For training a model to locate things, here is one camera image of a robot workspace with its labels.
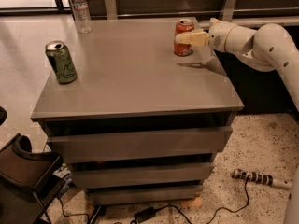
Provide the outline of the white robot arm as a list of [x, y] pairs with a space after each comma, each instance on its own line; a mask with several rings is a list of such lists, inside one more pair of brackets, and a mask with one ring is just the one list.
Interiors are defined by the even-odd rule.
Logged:
[[210, 46], [233, 54], [243, 64], [261, 71], [276, 70], [299, 110], [299, 50], [290, 34], [275, 23], [258, 30], [211, 18], [208, 32], [202, 29], [175, 35], [179, 44]]

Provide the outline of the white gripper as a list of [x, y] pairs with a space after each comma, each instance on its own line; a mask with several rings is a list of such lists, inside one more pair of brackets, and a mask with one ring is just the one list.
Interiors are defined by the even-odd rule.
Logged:
[[204, 31], [181, 33], [176, 35], [175, 41], [179, 44], [198, 47], [209, 45], [216, 51], [225, 52], [226, 39], [235, 27], [235, 23], [211, 18], [208, 33]]

